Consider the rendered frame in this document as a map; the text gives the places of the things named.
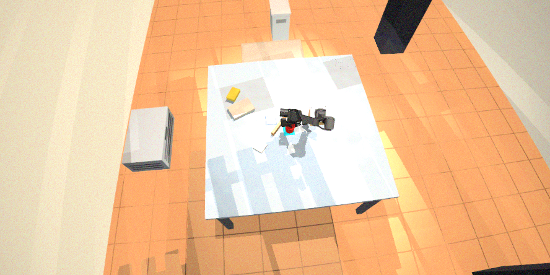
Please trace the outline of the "light orange wooden bar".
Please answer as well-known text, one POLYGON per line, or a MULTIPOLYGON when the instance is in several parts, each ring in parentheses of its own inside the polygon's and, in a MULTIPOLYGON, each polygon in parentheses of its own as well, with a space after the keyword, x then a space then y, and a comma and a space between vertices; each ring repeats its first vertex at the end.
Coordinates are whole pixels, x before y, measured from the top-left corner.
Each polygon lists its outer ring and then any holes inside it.
POLYGON ((273 131, 271 132, 272 135, 275 135, 275 133, 277 132, 277 130, 280 128, 281 126, 281 121, 278 122, 278 124, 276 125, 276 127, 273 129, 273 131))

